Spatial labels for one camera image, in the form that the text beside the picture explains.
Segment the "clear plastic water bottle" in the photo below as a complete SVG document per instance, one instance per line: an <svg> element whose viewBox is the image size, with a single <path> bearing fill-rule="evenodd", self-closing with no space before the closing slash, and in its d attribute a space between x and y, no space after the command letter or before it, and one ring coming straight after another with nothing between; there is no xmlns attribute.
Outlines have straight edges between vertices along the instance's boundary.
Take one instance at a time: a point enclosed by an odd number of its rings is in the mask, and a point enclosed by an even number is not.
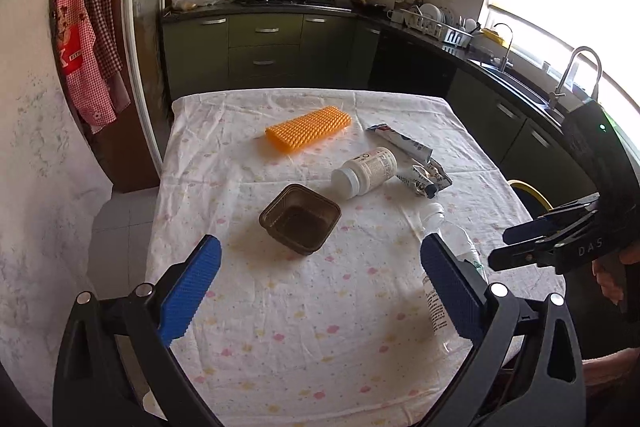
<svg viewBox="0 0 640 427"><path fill-rule="evenodd" d="M477 340L483 335L486 288L480 254L468 232L446 219L438 202L424 207L421 222L420 262L433 331L442 341L454 335Z"/></svg>

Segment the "crumpled silver wrapper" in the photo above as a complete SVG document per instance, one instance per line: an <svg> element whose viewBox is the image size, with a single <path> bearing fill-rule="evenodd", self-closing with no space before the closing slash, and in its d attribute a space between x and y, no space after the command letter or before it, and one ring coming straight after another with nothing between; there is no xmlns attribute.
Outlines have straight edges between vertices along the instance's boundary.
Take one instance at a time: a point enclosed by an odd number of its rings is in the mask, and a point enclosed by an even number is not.
<svg viewBox="0 0 640 427"><path fill-rule="evenodd" d="M402 168L396 176L412 193L428 199L452 185L448 174L437 161Z"/></svg>

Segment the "floral white tablecloth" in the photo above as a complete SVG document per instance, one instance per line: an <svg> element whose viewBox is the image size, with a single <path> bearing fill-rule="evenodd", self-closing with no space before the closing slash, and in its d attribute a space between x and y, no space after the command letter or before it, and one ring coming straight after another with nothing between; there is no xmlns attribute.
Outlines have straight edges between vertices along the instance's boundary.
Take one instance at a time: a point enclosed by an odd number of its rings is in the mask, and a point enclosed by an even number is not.
<svg viewBox="0 0 640 427"><path fill-rule="evenodd" d="M352 117L291 154L265 129L326 106ZM171 348L228 426L409 426L426 414L469 351L431 328L419 259L425 199L397 180L346 200L323 246L302 256L259 224L288 184L320 194L332 171L390 127L432 148L452 185L446 218L487 256L529 213L441 98L269 89L185 96L165 154L146 275L158 279L206 234L220 270Z"/></svg>

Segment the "green kitchen cabinets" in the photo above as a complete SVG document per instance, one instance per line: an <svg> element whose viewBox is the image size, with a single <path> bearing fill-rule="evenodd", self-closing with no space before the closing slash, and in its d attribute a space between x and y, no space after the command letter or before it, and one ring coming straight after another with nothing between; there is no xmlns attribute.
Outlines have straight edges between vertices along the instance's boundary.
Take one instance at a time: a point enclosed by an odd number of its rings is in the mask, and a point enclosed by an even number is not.
<svg viewBox="0 0 640 427"><path fill-rule="evenodd" d="M518 77L407 29L295 8L208 10L160 20L169 98L257 88L370 90L444 98L506 179L552 205L596 189L570 157L548 109Z"/></svg>

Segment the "white dish rack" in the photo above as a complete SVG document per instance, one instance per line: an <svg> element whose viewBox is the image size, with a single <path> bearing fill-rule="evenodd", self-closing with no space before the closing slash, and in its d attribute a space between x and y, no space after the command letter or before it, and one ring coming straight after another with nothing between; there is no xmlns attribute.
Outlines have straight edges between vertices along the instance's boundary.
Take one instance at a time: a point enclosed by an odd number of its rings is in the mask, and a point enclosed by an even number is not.
<svg viewBox="0 0 640 427"><path fill-rule="evenodd" d="M409 9L393 9L386 12L393 23L417 31L447 46L465 49L472 41L472 35L464 29L445 22L442 11L431 3L413 5Z"/></svg>

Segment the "yellow rim trash bin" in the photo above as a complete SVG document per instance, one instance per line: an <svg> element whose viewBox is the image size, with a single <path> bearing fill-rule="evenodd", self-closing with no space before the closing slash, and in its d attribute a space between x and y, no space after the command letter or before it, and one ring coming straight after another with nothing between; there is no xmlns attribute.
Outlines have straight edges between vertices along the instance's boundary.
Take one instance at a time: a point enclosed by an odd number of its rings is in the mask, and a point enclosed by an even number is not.
<svg viewBox="0 0 640 427"><path fill-rule="evenodd" d="M509 180L508 183L533 219L553 209L548 199L533 187L533 185L521 180Z"/></svg>

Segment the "glass sliding door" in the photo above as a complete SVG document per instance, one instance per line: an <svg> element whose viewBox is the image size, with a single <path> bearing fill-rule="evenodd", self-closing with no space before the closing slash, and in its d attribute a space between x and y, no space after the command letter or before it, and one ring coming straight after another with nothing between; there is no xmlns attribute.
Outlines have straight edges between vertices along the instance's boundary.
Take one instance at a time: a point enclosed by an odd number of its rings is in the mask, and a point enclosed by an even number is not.
<svg viewBox="0 0 640 427"><path fill-rule="evenodd" d="M160 19L166 0L120 0L132 99L152 164L163 170L170 132Z"/></svg>

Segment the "blue white toothpaste tube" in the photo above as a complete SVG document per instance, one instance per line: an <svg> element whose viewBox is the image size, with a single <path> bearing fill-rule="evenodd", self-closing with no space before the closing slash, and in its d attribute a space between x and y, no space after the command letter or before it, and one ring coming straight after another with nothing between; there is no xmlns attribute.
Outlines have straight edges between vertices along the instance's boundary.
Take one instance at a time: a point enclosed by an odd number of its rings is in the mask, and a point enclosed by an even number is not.
<svg viewBox="0 0 640 427"><path fill-rule="evenodd" d="M410 136L402 134L396 131L388 124L374 124L368 128L368 131L373 132L380 138L390 142L394 147L399 148L406 153L412 159L419 161L420 164L426 164L432 158L433 150Z"/></svg>

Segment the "red checkered apron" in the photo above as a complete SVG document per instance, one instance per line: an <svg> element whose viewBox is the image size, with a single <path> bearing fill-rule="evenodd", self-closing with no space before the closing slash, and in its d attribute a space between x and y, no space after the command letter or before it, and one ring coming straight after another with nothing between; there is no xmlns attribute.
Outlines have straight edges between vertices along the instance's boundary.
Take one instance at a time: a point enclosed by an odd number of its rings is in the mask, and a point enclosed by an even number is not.
<svg viewBox="0 0 640 427"><path fill-rule="evenodd" d="M112 0L54 0L55 46L70 101L96 134L130 104Z"/></svg>

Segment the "white pill bottle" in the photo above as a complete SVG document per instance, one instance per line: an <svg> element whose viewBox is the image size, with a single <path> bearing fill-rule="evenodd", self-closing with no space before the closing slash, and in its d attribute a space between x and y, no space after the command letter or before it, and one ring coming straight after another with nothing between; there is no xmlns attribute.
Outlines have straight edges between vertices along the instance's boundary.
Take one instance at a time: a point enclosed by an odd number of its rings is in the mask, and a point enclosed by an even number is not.
<svg viewBox="0 0 640 427"><path fill-rule="evenodd" d="M386 147L377 147L345 161L335 169L331 174L331 185L341 198L352 199L392 179L397 169L394 153Z"/></svg>

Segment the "chrome kitchen faucet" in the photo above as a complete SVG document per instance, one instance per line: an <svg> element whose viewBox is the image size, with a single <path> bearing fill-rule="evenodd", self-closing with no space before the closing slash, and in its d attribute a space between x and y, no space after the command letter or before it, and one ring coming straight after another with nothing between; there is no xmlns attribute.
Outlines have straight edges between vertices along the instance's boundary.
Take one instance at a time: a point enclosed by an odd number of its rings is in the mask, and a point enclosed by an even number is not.
<svg viewBox="0 0 640 427"><path fill-rule="evenodd" d="M558 106L560 98L563 98L563 96L566 95L565 85L568 82L570 83L570 89L573 89L574 80L578 72L578 66L576 65L576 62L578 61L578 57L584 55L590 55L593 58L593 68L596 71L596 80L594 80L593 89L591 91L591 94L589 95L589 98L593 101L597 101L597 99L599 98L600 80L603 75L603 66L600 56L593 48L590 48L590 46L578 46L577 48L572 49L570 60L568 61L564 69L560 82L555 87L555 89L548 94L549 108L555 109L555 107Z"/></svg>

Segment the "orange textured sponge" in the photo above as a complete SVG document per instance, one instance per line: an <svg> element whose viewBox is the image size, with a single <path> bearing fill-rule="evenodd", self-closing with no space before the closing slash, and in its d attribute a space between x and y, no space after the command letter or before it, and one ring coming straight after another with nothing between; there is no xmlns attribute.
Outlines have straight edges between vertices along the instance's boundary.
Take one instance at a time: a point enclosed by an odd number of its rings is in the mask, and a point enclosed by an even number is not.
<svg viewBox="0 0 640 427"><path fill-rule="evenodd" d="M352 117L335 106L326 106L265 129L268 142L279 152L291 154L329 138L352 124Z"/></svg>

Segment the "brown plastic tray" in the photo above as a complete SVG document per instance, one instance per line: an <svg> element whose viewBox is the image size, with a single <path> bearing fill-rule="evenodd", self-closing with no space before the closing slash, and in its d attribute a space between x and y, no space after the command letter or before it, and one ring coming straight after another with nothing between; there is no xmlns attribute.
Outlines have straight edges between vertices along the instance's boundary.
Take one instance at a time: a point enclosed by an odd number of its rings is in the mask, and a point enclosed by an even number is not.
<svg viewBox="0 0 640 427"><path fill-rule="evenodd" d="M333 200L300 184L288 184L262 210L259 224L269 236L302 256L318 251L341 219Z"/></svg>

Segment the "small chrome faucet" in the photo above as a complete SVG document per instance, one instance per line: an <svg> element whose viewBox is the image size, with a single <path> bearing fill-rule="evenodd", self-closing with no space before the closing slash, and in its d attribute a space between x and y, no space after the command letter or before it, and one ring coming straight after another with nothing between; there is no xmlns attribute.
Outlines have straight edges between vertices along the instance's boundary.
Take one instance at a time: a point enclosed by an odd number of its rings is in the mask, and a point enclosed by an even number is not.
<svg viewBox="0 0 640 427"><path fill-rule="evenodd" d="M495 23L494 26L491 27L491 29L495 31L496 34L498 34L498 29L500 27L506 28L509 31L509 39L506 40L506 44L502 45L506 50L504 51L503 58L501 59L500 66L499 66L500 72L505 72L506 68L509 65L509 57L511 53L513 39L514 39L514 31L511 28L511 26L503 22Z"/></svg>

